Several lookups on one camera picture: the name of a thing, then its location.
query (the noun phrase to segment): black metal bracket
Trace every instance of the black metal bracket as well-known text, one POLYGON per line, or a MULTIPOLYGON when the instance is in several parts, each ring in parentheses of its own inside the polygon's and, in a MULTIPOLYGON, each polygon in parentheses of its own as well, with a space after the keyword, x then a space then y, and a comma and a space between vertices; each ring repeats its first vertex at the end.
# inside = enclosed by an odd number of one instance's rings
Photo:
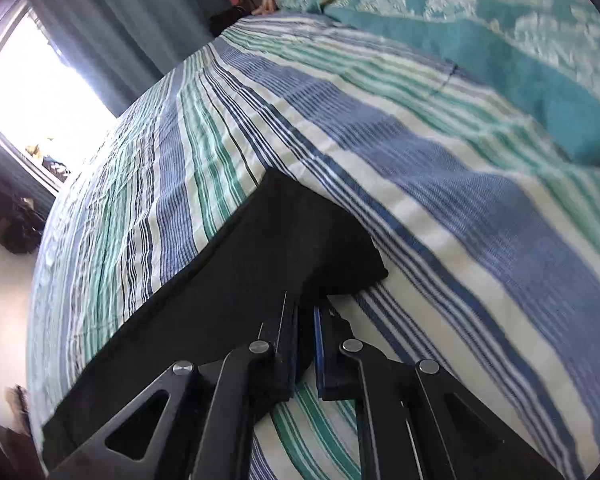
POLYGON ((388 359, 327 304, 314 319, 318 394, 355 400, 364 480, 562 478, 436 361, 388 359))
MULTIPOLYGON (((388 359, 327 302, 314 329, 318 396, 355 401, 363 480, 561 478, 436 361, 388 359)), ((174 364, 49 478, 246 480, 254 424, 292 395, 297 338, 285 296, 256 341, 223 361, 174 364)))

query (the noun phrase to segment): mattress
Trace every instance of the mattress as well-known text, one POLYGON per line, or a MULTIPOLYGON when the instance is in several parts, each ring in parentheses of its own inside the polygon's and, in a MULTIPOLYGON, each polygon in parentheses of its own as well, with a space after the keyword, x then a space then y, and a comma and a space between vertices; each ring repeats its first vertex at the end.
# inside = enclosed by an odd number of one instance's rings
MULTIPOLYGON (((48 219, 34 438, 115 331, 278 168, 352 213, 389 277, 330 298, 390 358, 433 358, 568 479, 600 462, 600 168, 452 63, 277 13, 240 20, 126 111, 48 219)), ((313 369, 255 430, 251 477, 356 479, 350 402, 313 369)))

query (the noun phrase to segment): green stripe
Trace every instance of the green stripe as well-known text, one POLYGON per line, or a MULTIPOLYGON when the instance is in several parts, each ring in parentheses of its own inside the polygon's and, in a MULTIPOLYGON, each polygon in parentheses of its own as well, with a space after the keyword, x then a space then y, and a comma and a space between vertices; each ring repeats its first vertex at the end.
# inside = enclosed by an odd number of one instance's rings
POLYGON ((336 400, 336 407, 342 418, 347 421, 353 433, 358 434, 358 424, 356 421, 356 409, 353 400, 336 400))
MULTIPOLYGON (((200 88, 205 90, 209 101, 211 103, 213 103, 213 99, 212 99, 211 95, 208 94, 207 88, 204 85, 202 85, 202 76, 201 76, 200 88)), ((222 142, 222 135, 218 129, 218 124, 216 124, 216 122, 213 120, 209 110, 207 110, 206 107, 204 107, 202 105, 202 94, 200 94, 200 103, 201 103, 201 106, 200 106, 199 110, 201 110, 202 113, 204 114, 205 121, 207 122, 209 130, 212 134, 211 138, 212 138, 213 144, 214 144, 213 153, 215 153, 220 160, 220 163, 222 165, 222 174, 224 175, 224 179, 227 182, 229 193, 231 194, 231 197, 234 199, 235 205, 240 205, 245 200, 246 195, 245 195, 244 190, 242 189, 242 186, 240 185, 240 181, 238 180, 238 177, 235 173, 235 168, 234 168, 234 164, 231 160, 231 156, 229 155, 229 152, 227 151, 226 147, 224 146, 224 143, 222 142)), ((220 128, 222 130, 226 130, 224 123, 220 125, 220 128)))
POLYGON ((216 153, 218 152, 218 146, 214 142, 213 129, 215 128, 215 124, 213 124, 213 121, 209 117, 208 110, 206 110, 202 103, 198 85, 198 81, 191 85, 191 93, 189 96, 192 101, 191 108, 187 110, 186 113, 191 113, 191 115, 196 118, 196 124, 199 128, 193 132, 187 133, 190 137, 195 136, 198 140, 197 145, 202 146, 202 168, 207 168, 211 177, 211 186, 216 197, 216 205, 220 212, 221 221, 224 223, 229 218, 230 213, 229 206, 224 197, 224 190, 222 189, 221 174, 216 167, 216 153))
MULTIPOLYGON (((540 181, 540 183, 543 186, 545 186, 545 188, 547 188, 547 191, 552 196, 555 203, 557 203, 557 205, 560 206, 560 208, 565 212, 565 214, 569 218, 571 218, 571 221, 579 229, 581 234, 590 242, 592 247, 600 255, 600 240, 599 240, 599 234, 598 234, 598 231, 600 230, 600 212, 598 211, 598 207, 596 205, 594 205, 595 204, 594 198, 588 192, 583 193, 582 198, 583 198, 583 200, 586 201, 586 203, 589 207, 589 218, 584 218, 581 209, 579 207, 577 207, 575 204, 573 204, 573 201, 570 199, 570 194, 568 193, 568 191, 562 190, 562 186, 557 186, 555 182, 549 182, 548 179, 544 176, 544 174, 542 174, 541 171, 539 171, 538 163, 529 160, 526 156, 523 156, 523 154, 521 154, 518 149, 514 150, 513 143, 510 142, 510 138, 508 138, 507 136, 504 136, 502 134, 500 134, 500 136, 499 136, 499 138, 501 140, 505 141, 504 150, 494 150, 490 145, 491 139, 485 138, 483 136, 481 139, 476 141, 476 140, 471 139, 470 136, 468 136, 466 134, 462 134, 458 128, 458 126, 462 125, 461 123, 458 123, 458 122, 447 123, 446 120, 444 120, 442 118, 436 118, 434 120, 430 116, 424 116, 420 111, 414 110, 414 106, 417 108, 418 104, 414 105, 413 102, 410 102, 409 100, 405 99, 404 94, 406 93, 407 95, 411 95, 411 94, 413 94, 412 92, 409 92, 408 90, 403 89, 402 94, 400 96, 401 98, 398 99, 398 98, 394 98, 394 96, 388 95, 387 92, 384 90, 385 84, 392 86, 394 88, 397 88, 397 86, 394 83, 384 82, 383 85, 378 85, 378 79, 370 77, 366 81, 366 85, 365 85, 355 78, 351 78, 351 77, 344 75, 341 71, 342 64, 339 64, 338 62, 336 62, 336 60, 338 60, 338 58, 341 57, 341 55, 336 50, 328 51, 329 55, 328 56, 323 55, 320 62, 316 62, 314 57, 307 56, 307 55, 303 56, 302 61, 297 61, 292 56, 289 56, 288 51, 289 50, 295 51, 301 47, 296 47, 296 48, 289 47, 289 48, 285 48, 283 50, 283 47, 280 45, 281 42, 273 42, 273 41, 266 41, 266 40, 257 41, 257 40, 254 40, 253 37, 245 36, 244 34, 239 32, 238 30, 235 30, 234 28, 226 30, 224 32, 224 35, 227 38, 231 39, 232 41, 235 41, 235 43, 240 44, 240 46, 242 46, 243 48, 246 48, 248 50, 255 51, 255 52, 262 52, 262 51, 268 52, 270 54, 275 54, 276 56, 279 56, 282 59, 287 59, 287 60, 293 61, 293 62, 300 62, 301 64, 304 64, 305 66, 311 66, 313 68, 317 68, 318 70, 323 70, 325 72, 332 73, 369 94, 381 95, 381 96, 389 99, 390 101, 395 102, 396 104, 400 104, 401 106, 414 112, 414 114, 418 118, 420 118, 420 120, 422 120, 424 123, 428 124, 429 126, 434 127, 435 129, 439 130, 441 133, 449 134, 456 138, 462 139, 464 142, 469 144, 478 153, 479 156, 481 156, 485 161, 487 161, 488 163, 490 163, 492 166, 494 166, 497 169, 511 171, 511 170, 534 168, 532 173, 538 177, 538 180, 540 181), (503 156, 509 156, 509 155, 512 155, 514 157, 515 163, 513 165, 508 164, 508 163, 504 162, 504 160, 502 160, 503 156)), ((310 49, 310 46, 306 46, 305 44, 303 44, 302 46, 305 48, 305 50, 310 49)), ((380 68, 380 67, 376 67, 376 68, 377 68, 377 70, 382 71, 382 68, 380 68)), ((472 108, 474 108, 474 107, 473 106, 465 107, 467 112, 471 112, 472 108)), ((442 114, 442 113, 448 114, 448 110, 436 110, 436 112, 439 114, 442 114)), ((513 134, 514 134, 514 140, 516 138, 524 139, 523 137, 516 137, 515 132, 513 132, 513 134)), ((532 141, 531 137, 529 137, 529 136, 526 136, 526 140, 532 141)), ((552 162, 555 167, 555 155, 548 156, 546 154, 545 150, 542 148, 542 146, 540 146, 538 144, 538 142, 533 142, 530 145, 530 147, 534 151, 534 153, 536 153, 537 155, 539 155, 540 157, 545 159, 545 162, 544 162, 545 164, 552 162)), ((579 172, 583 172, 583 171, 588 172, 588 170, 582 170, 582 169, 578 169, 578 171, 579 172)), ((574 173, 575 173, 574 170, 571 170, 570 172, 562 170, 562 175, 564 178, 569 178, 572 181, 573 181, 573 179, 575 179, 578 182, 577 187, 580 190, 584 190, 581 180, 580 180, 580 177, 576 176, 576 174, 574 174, 574 173)))
MULTIPOLYGON (((190 70, 191 65, 194 63, 195 57, 189 59, 191 63, 187 62, 185 64, 185 68, 187 72, 190 70)), ((198 145, 194 142, 191 132, 194 130, 194 126, 190 124, 191 120, 189 118, 189 114, 187 110, 189 108, 193 108, 193 106, 189 107, 189 92, 187 88, 192 83, 188 82, 186 85, 183 85, 180 90, 179 99, 182 106, 182 119, 185 126, 185 133, 187 134, 187 139, 189 140, 189 145, 191 147, 191 154, 193 156, 193 178, 196 181, 196 186, 198 188, 198 200, 200 202, 200 214, 202 216, 202 227, 205 231, 206 239, 211 240, 213 235, 216 232, 216 226, 213 221, 213 217, 211 215, 211 207, 209 205, 209 197, 208 191, 206 189, 205 175, 202 171, 202 161, 200 159, 200 154, 198 153, 198 145)))
POLYGON ((315 435, 320 440, 322 448, 327 452, 331 461, 344 476, 358 480, 361 477, 360 466, 347 453, 305 383, 296 386, 296 399, 298 399, 302 410, 309 418, 309 423, 315 435))
POLYGON ((278 403, 272 410, 271 420, 289 460, 302 478, 304 480, 330 480, 302 440, 296 422, 284 402, 278 403))
MULTIPOLYGON (((243 44, 243 42, 236 38, 235 34, 231 32, 227 32, 225 36, 227 38, 231 38, 244 48, 248 48, 252 51, 254 50, 243 44)), ((450 130, 454 132, 454 128, 458 126, 458 123, 464 124, 464 126, 467 128, 475 128, 475 124, 467 122, 465 118, 455 114, 449 110, 448 107, 445 109, 445 113, 448 115, 448 118, 443 120, 442 124, 439 123, 439 121, 442 120, 441 117, 433 116, 431 111, 424 109, 426 105, 430 105, 433 94, 436 95, 436 100, 443 100, 447 103, 447 105, 459 105, 459 102, 455 98, 451 98, 446 95, 445 92, 440 91, 442 88, 440 81, 436 80, 436 85, 434 87, 426 86, 420 81, 412 79, 409 72, 402 72, 400 74, 400 79, 403 82, 399 82, 394 80, 393 77, 388 78, 387 72, 384 72, 381 66, 373 63, 370 60, 366 60, 362 65, 359 63, 354 64, 351 62, 350 58, 342 57, 342 54, 337 51, 320 49, 313 45, 304 48, 293 45, 285 45, 283 50, 278 43, 273 41, 255 41, 251 39, 246 43, 249 45, 253 44, 261 46, 262 48, 258 50, 259 52, 275 52, 276 56, 287 61, 303 64, 305 66, 311 66, 312 68, 323 70, 324 72, 333 73, 339 76, 343 81, 346 81, 366 92, 368 92, 368 89, 360 78, 372 80, 377 85, 374 89, 376 94, 379 94, 385 99, 401 106, 404 106, 404 95, 406 94, 407 96, 411 97, 410 104, 407 106, 407 108, 414 112, 414 114, 416 114, 423 122, 431 124, 440 130, 450 130), (367 66, 375 68, 376 72, 368 72, 366 69, 367 66), (385 86, 390 86, 393 92, 389 93, 385 86), (452 120, 451 123, 446 122, 449 118, 452 120)), ((475 106, 466 103, 462 104, 462 107, 467 109, 475 108, 475 106)), ((476 108, 473 110, 473 112, 474 115, 478 114, 479 112, 485 115, 485 119, 488 118, 487 112, 484 110, 478 110, 476 108)))
MULTIPOLYGON (((128 230, 125 231, 125 213, 127 212, 127 205, 132 206, 132 201, 127 204, 129 200, 126 192, 120 193, 118 190, 124 189, 125 186, 132 186, 132 182, 131 180, 129 183, 124 182, 122 178, 126 174, 116 169, 120 167, 120 163, 128 163, 130 159, 127 157, 135 151, 132 148, 136 145, 140 150, 140 154, 146 152, 151 156, 154 152, 153 147, 149 146, 145 121, 153 113, 158 103, 164 101, 167 95, 168 81, 169 78, 165 78, 160 84, 147 91, 135 106, 134 118, 127 130, 134 131, 136 126, 141 125, 142 127, 138 128, 140 133, 135 134, 133 139, 125 139, 127 149, 124 152, 122 150, 116 152, 116 160, 109 161, 105 165, 100 177, 101 182, 96 188, 97 190, 105 190, 104 195, 92 200, 101 208, 89 209, 91 215, 88 222, 103 219, 105 224, 99 226, 101 228, 96 230, 98 238, 92 240, 91 270, 86 273, 90 277, 90 287, 86 301, 90 309, 82 327, 82 337, 86 343, 84 346, 85 362, 94 357, 124 321, 118 316, 118 310, 115 307, 117 303, 115 290, 118 282, 117 260, 120 247, 126 246, 126 234, 133 233, 133 230, 138 226, 138 219, 134 219, 129 224, 128 230)), ((132 180, 137 184, 139 178, 140 175, 134 171, 132 180)), ((144 242, 142 242, 142 248, 145 251, 148 250, 147 247, 144 247, 144 242)), ((128 297, 130 301, 133 300, 134 295, 135 291, 129 288, 128 297)))
MULTIPOLYGON (((236 30, 229 29, 226 36, 231 37, 233 32, 236 32, 236 30)), ((284 48, 284 52, 293 53, 295 54, 295 57, 286 57, 283 59, 299 62, 304 65, 311 65, 314 68, 335 73, 343 78, 349 72, 353 71, 360 76, 372 79, 376 82, 381 82, 382 84, 387 84, 393 89, 407 93, 413 96, 419 103, 430 104, 432 100, 443 100, 449 106, 464 108, 468 112, 471 112, 471 114, 480 121, 491 123, 497 120, 496 117, 494 117, 494 115, 488 110, 472 104, 471 102, 463 101, 448 93, 446 91, 446 87, 449 84, 448 75, 438 72, 439 75, 445 75, 446 78, 435 78, 430 74, 431 70, 435 69, 430 69, 428 72, 424 70, 419 71, 416 68, 418 65, 416 61, 411 61, 413 66, 409 66, 407 68, 401 66, 400 64, 394 63, 391 59, 387 58, 383 58, 382 64, 380 64, 375 62, 373 58, 370 58, 368 54, 366 56, 363 54, 357 54, 355 51, 347 48, 346 44, 343 44, 341 48, 335 48, 330 45, 320 46, 318 43, 302 44, 302 46, 298 46, 295 41, 285 41, 283 38, 278 40, 277 38, 272 37, 272 40, 259 41, 254 40, 252 36, 248 36, 248 38, 250 38, 248 41, 249 44, 258 44, 259 46, 263 47, 261 52, 268 52, 270 46, 277 47, 279 52, 282 52, 282 48, 284 48), (334 72, 331 67, 337 67, 338 71, 334 72), (414 74, 419 75, 421 78, 427 79, 430 84, 426 84, 414 78, 414 74)), ((365 89, 364 86, 356 86, 361 89, 365 89)), ((402 103, 401 100, 397 101, 393 99, 390 94, 384 94, 383 96, 397 104, 402 103)), ((451 113, 456 120, 466 122, 466 120, 463 118, 460 118, 459 116, 456 117, 455 114, 448 109, 448 107, 445 109, 445 112, 447 114, 451 113)))

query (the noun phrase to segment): window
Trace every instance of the window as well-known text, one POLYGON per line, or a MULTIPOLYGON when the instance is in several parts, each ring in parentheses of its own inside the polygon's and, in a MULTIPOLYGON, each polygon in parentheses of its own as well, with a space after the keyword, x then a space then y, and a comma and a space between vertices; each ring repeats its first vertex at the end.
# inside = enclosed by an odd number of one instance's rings
POLYGON ((101 145, 115 118, 24 9, 0 49, 0 132, 59 180, 101 145))

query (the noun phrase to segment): bed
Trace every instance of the bed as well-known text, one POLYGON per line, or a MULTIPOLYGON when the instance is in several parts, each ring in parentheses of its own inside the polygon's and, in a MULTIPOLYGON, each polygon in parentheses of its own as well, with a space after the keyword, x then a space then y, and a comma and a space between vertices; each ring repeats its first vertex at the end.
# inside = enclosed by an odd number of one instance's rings
MULTIPOLYGON (((63 187, 31 297, 39 448, 87 362, 273 167, 352 213, 382 255, 384 282, 330 298, 356 336, 439 361, 565 478, 596 468, 600 164, 575 162, 591 152, 570 153, 555 123, 462 64, 369 31, 347 2, 360 0, 280 0, 240 20, 138 99, 63 187)), ((317 399, 310 368, 257 425, 251 477, 360 478, 355 427, 351 403, 317 399)))

